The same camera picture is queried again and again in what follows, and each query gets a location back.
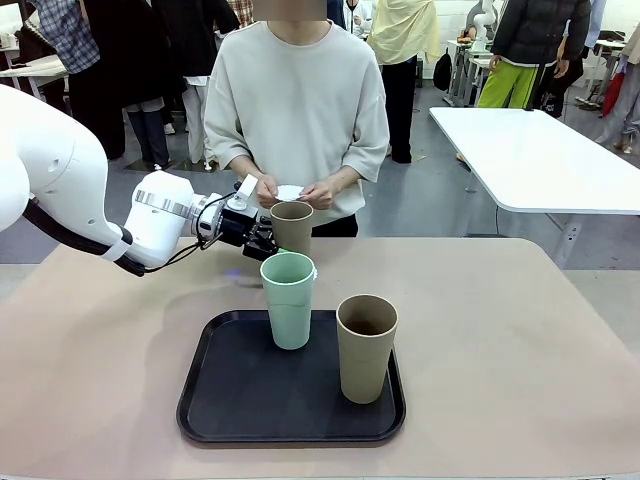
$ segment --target red bag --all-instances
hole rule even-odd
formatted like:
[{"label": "red bag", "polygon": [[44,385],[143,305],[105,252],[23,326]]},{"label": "red bag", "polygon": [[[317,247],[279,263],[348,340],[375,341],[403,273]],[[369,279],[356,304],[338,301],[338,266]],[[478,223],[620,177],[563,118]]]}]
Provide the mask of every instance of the red bag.
[{"label": "red bag", "polygon": [[609,84],[607,94],[604,97],[604,104],[602,105],[602,113],[606,117],[611,113],[613,107],[615,107],[618,97],[620,96],[620,89],[622,88],[622,82],[624,82],[624,73],[616,73]]}]

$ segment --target tan cup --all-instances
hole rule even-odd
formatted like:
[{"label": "tan cup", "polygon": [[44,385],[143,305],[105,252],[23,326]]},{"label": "tan cup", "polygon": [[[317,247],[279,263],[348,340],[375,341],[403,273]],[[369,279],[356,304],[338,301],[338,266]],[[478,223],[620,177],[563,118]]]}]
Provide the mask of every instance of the tan cup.
[{"label": "tan cup", "polygon": [[271,207],[271,223],[276,245],[290,252],[309,255],[313,207],[304,202],[280,202]]},{"label": "tan cup", "polygon": [[347,298],[336,313],[342,393],[354,403],[375,402],[382,393],[398,313],[374,295]]}]

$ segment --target lime green pants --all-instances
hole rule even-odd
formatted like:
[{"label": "lime green pants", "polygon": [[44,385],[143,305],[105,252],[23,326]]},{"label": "lime green pants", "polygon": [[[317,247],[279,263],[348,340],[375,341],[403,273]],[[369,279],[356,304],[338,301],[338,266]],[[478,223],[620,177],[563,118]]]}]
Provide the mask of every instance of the lime green pants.
[{"label": "lime green pants", "polygon": [[489,75],[478,108],[502,108],[510,93],[509,108],[526,107],[537,71],[535,67],[517,67],[502,60]]}]

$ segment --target tray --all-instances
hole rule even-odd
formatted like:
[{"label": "tray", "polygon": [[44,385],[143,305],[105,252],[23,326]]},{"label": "tray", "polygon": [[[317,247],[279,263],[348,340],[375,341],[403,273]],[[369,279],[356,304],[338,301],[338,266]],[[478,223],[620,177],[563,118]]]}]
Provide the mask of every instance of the tray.
[{"label": "tray", "polygon": [[380,398],[356,405],[340,391],[335,311],[314,311],[309,343],[285,351],[262,310],[226,312],[207,324],[177,420],[201,443],[380,442],[398,431],[405,403],[395,354]]}]

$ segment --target white sweatshirt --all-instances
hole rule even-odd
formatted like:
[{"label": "white sweatshirt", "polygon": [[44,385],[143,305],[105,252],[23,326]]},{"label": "white sweatshirt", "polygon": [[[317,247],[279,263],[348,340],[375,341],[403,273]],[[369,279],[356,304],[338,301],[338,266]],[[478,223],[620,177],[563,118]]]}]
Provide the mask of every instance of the white sweatshirt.
[{"label": "white sweatshirt", "polygon": [[[278,185],[305,187],[343,165],[375,182],[389,143],[375,55],[335,25],[309,46],[283,42],[266,22],[232,32],[213,68],[205,130],[221,168],[249,155]],[[358,182],[331,210],[316,212],[314,223],[347,217],[364,203]]]}]

